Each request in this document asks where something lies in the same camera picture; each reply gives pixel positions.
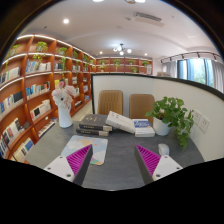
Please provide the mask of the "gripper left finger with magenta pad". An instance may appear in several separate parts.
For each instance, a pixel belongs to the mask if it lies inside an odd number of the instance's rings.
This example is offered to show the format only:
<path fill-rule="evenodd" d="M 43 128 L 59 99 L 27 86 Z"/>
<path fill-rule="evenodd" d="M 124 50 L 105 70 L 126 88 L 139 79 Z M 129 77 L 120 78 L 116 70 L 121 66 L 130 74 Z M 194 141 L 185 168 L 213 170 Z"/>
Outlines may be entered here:
<path fill-rule="evenodd" d="M 92 145 L 87 145 L 68 156 L 58 156 L 44 170 L 81 186 L 92 155 Z"/>

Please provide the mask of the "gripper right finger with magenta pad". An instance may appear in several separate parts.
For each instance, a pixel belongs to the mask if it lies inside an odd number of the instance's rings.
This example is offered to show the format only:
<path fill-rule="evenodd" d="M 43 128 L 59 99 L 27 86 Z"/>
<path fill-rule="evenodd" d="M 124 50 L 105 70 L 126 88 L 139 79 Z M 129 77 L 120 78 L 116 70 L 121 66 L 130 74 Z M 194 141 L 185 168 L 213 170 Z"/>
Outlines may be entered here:
<path fill-rule="evenodd" d="M 160 156 L 140 145 L 136 146 L 134 154 L 145 184 L 159 180 L 182 169 L 170 156 Z"/>

